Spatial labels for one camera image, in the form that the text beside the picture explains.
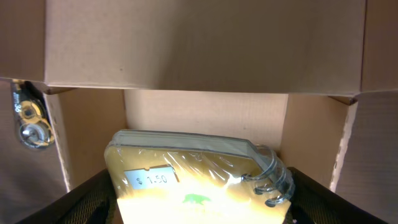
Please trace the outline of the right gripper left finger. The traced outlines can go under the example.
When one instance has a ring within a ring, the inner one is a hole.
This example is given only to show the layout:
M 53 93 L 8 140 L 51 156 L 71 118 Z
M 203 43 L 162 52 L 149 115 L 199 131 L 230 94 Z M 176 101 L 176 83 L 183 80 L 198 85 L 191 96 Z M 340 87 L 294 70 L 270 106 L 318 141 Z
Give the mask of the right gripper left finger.
M 104 169 L 54 203 L 17 223 L 111 224 L 115 211 L 116 193 L 110 174 Z

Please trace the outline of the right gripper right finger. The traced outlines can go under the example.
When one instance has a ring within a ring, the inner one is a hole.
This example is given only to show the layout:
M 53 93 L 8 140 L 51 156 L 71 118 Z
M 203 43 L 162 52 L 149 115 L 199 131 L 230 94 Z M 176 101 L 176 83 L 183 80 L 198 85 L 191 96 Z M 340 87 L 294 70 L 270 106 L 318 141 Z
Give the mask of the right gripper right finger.
M 378 217 L 349 203 L 294 167 L 289 167 L 295 184 L 285 224 L 373 224 Z

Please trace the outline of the yellow spiral notepad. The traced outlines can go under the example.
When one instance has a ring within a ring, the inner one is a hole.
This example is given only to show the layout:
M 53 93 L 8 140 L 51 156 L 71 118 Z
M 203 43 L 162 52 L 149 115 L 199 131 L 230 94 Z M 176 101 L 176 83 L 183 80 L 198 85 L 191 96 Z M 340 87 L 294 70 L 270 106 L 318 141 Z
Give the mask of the yellow spiral notepad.
M 247 139 L 121 130 L 104 159 L 124 223 L 283 223 L 295 192 L 276 153 Z

